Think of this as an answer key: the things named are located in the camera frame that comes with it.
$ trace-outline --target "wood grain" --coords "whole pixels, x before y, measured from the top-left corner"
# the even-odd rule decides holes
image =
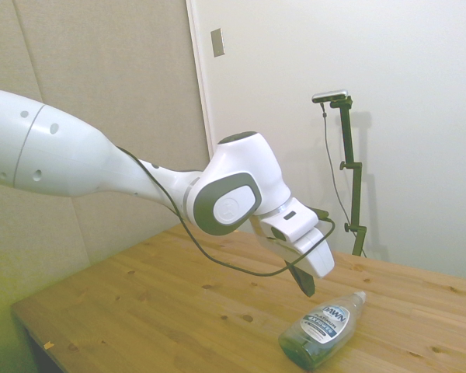
[[[257,271],[283,261],[253,235],[193,230],[214,257]],[[320,372],[466,372],[466,280],[334,253],[307,298],[289,273],[253,277],[207,260],[180,226],[13,306],[66,372],[302,372],[277,337],[356,290],[356,335]]]

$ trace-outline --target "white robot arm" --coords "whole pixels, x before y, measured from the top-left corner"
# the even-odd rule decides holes
[[[315,228],[318,216],[291,196],[261,134],[225,138],[203,172],[175,172],[140,162],[168,191],[178,213],[208,234],[226,235],[250,219],[259,241],[290,263],[323,238]],[[51,106],[3,91],[0,184],[65,197],[110,190],[174,211],[141,165],[100,131]],[[297,267],[325,276],[334,267],[326,241]]]

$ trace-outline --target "dawn dish soap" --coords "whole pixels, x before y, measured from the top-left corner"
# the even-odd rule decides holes
[[[354,334],[365,301],[366,293],[358,291],[321,303],[278,337],[283,352],[301,368],[314,370]]]

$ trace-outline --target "round logo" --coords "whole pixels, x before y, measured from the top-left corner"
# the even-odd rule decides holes
[[[238,202],[233,198],[225,198],[217,206],[217,212],[224,221],[235,220],[239,209]]]

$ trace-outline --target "beige fabric wall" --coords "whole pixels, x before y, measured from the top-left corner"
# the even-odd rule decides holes
[[[0,0],[0,89],[67,111],[140,159],[207,164],[184,0]],[[0,371],[35,371],[13,302],[177,223],[123,194],[0,186]]]

